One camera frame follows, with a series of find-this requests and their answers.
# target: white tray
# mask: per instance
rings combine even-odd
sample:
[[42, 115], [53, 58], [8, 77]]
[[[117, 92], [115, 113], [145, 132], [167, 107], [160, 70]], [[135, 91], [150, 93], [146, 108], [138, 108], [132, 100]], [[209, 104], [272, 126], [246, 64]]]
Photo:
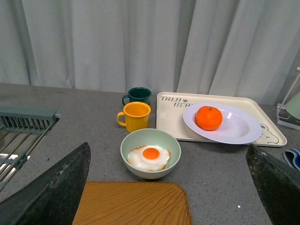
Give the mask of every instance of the white tray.
[[184, 110], [192, 104], [214, 102], [231, 105], [246, 111], [261, 124], [262, 135], [252, 142], [258, 146], [282, 147], [286, 137], [280, 132], [259, 105], [243, 97], [226, 97], [187, 93], [161, 92], [157, 95], [156, 128], [166, 131], [179, 141], [214, 142], [191, 130], [183, 121]]

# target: blue object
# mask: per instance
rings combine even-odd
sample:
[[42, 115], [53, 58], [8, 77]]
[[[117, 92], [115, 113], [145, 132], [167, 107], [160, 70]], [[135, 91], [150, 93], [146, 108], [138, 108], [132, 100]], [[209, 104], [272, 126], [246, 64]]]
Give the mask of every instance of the blue object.
[[290, 167], [300, 171], [300, 151], [296, 149], [286, 150], [283, 157]]

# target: wooden board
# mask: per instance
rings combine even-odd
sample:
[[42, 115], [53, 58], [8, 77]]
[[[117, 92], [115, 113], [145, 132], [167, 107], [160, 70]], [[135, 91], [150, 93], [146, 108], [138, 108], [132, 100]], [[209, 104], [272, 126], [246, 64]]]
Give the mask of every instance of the wooden board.
[[190, 225], [184, 190], [171, 182], [87, 181], [74, 225]]

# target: plate rim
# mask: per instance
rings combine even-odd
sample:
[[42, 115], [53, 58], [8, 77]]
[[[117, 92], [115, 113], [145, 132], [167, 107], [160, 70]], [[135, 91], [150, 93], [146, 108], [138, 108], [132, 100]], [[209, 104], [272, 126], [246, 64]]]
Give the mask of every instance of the plate rim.
[[[255, 122], [256, 124], [253, 125], [253, 126], [250, 126], [251, 127], [254, 127], [254, 126], [257, 126], [257, 128], [259, 127], [260, 128], [260, 131], [258, 131], [257, 129], [257, 135], [255, 135], [253, 138], [249, 138], [249, 140], [246, 140], [246, 141], [240, 141], [239, 139], [237, 139], [237, 141], [224, 141], [224, 140], [220, 140], [218, 138], [212, 138], [210, 136], [206, 136], [205, 133], [207, 133], [208, 131], [205, 131], [203, 129], [201, 129], [200, 127], [198, 127], [195, 122], [193, 121], [193, 123], [197, 126], [197, 128], [199, 128], [201, 131], [204, 132], [204, 135], [202, 133], [199, 133], [197, 130], [195, 130], [193, 127], [191, 127], [189, 125], [189, 123], [186, 121], [187, 120], [187, 114], [189, 113], [189, 111], [193, 110], [194, 108], [198, 107], [202, 107], [202, 106], [205, 106], [205, 105], [211, 105], [213, 107], [216, 107], [216, 108], [220, 108], [220, 107], [224, 107], [225, 109], [232, 109], [236, 112], [241, 112], [245, 115], [247, 115], [249, 118], [251, 118], [253, 121], [252, 122]], [[236, 108], [236, 107], [233, 107], [231, 105], [226, 105], [226, 104], [222, 104], [222, 103], [213, 103], [213, 102], [203, 102], [203, 103], [196, 103], [196, 104], [193, 104], [191, 106], [189, 106], [188, 108], [186, 108], [186, 110], [183, 112], [183, 120], [185, 122], [185, 124], [191, 129], [193, 130], [195, 133], [197, 133], [198, 135], [200, 136], [203, 136], [207, 139], [210, 139], [210, 140], [213, 140], [213, 141], [216, 141], [218, 143], [226, 143], [226, 144], [249, 144], [251, 142], [254, 142], [256, 141], [258, 138], [260, 138], [261, 134], [262, 134], [262, 128], [260, 126], [260, 123], [253, 117], [251, 116], [248, 112], [246, 111], [243, 111], [239, 108]], [[252, 122], [249, 123], [247, 120], [244, 120], [248, 125], [252, 125]]]

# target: light green object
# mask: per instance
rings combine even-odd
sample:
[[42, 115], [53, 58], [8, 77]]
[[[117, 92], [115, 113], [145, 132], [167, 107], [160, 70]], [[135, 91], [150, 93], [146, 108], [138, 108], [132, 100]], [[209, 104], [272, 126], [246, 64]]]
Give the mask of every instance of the light green object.
[[7, 131], [40, 134], [56, 124], [56, 110], [23, 106], [0, 106], [0, 123]]
[[300, 92], [298, 92], [288, 103], [286, 103], [285, 109], [293, 117], [296, 117], [300, 120]]
[[[134, 168], [127, 162], [127, 155], [129, 154], [129, 152], [132, 149], [143, 145], [158, 145], [164, 149], [169, 150], [171, 158], [168, 160], [165, 169], [160, 171], [143, 171]], [[157, 179], [166, 176], [174, 169], [181, 156], [181, 147], [178, 141], [173, 136], [171, 136], [167, 132], [152, 128], [140, 129], [128, 134], [123, 139], [120, 150], [126, 167], [133, 174], [145, 179]]]

